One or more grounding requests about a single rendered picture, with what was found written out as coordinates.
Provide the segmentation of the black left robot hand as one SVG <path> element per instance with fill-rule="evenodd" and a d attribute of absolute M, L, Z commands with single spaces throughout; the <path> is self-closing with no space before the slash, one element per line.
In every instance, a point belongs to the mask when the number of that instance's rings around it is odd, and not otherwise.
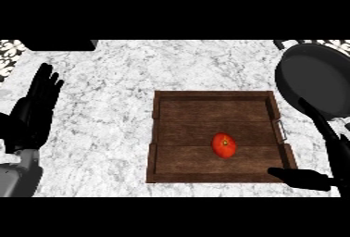
<path fill-rule="evenodd" d="M 7 153 L 41 149 L 46 144 L 54 109 L 66 81 L 54 67 L 44 63 L 23 97 L 7 115 L 0 112 L 0 139 L 5 141 Z"/>

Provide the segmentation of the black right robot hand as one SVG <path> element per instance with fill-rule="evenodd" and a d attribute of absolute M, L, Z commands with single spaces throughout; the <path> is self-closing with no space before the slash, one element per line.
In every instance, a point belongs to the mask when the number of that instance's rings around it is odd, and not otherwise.
<path fill-rule="evenodd" d="M 312 118 L 326 140 L 333 178 L 311 169 L 269 168 L 268 174 L 293 188 L 329 192 L 336 186 L 342 197 L 350 199 L 350 140 L 343 134 L 337 135 L 321 112 L 303 98 L 300 98 L 299 104 L 305 108 L 305 113 Z"/>

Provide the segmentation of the dark grey pot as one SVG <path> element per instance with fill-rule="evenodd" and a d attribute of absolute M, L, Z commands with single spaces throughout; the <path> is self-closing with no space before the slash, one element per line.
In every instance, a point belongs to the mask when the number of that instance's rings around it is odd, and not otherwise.
<path fill-rule="evenodd" d="M 305 113 L 299 100 L 327 120 L 350 117 L 350 57 L 320 44 L 296 44 L 283 55 L 275 82 L 289 104 Z"/>

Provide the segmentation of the red tomato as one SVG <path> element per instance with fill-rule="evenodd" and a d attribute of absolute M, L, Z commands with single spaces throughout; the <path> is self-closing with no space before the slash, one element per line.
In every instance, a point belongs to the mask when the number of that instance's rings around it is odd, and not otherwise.
<path fill-rule="evenodd" d="M 231 158 L 237 152 L 237 143 L 234 138 L 225 132 L 219 132 L 212 138 L 213 152 L 225 159 Z"/>

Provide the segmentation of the brown wooden tray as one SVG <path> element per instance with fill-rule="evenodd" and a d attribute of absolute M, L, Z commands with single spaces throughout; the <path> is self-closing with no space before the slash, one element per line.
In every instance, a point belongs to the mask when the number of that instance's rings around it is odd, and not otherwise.
<path fill-rule="evenodd" d="M 296 167 L 274 92 L 156 92 L 150 183 L 275 182 Z"/>

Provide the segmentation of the black patterned tile panel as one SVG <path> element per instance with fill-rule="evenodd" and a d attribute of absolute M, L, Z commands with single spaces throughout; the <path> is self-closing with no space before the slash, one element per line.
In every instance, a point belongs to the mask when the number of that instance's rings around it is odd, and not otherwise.
<path fill-rule="evenodd" d="M 0 82 L 11 75 L 27 47 L 20 40 L 0 40 Z"/>
<path fill-rule="evenodd" d="M 275 46 L 286 50 L 289 56 L 312 56 L 336 60 L 350 59 L 350 40 L 298 40 L 298 44 L 286 48 L 286 40 L 275 40 Z"/>

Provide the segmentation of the black appliance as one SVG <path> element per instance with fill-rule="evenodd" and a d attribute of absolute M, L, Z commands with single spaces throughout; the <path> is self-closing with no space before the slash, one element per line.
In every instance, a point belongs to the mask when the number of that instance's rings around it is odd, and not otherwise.
<path fill-rule="evenodd" d="M 32 51 L 94 51 L 98 40 L 24 40 Z"/>

